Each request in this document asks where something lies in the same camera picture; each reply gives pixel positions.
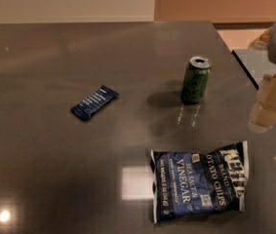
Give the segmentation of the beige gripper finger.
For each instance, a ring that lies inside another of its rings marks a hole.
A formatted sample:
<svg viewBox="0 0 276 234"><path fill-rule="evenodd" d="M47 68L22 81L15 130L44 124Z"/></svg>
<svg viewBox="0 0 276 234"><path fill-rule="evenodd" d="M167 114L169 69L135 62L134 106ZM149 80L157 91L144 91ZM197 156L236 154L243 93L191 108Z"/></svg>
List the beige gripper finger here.
<svg viewBox="0 0 276 234"><path fill-rule="evenodd" d="M254 41L250 43L249 49L265 51L267 49L270 34L271 34L271 29L270 28L266 29Z"/></svg>
<svg viewBox="0 0 276 234"><path fill-rule="evenodd" d="M256 94L256 102L250 114L249 129L265 133L276 124L276 73L264 74Z"/></svg>

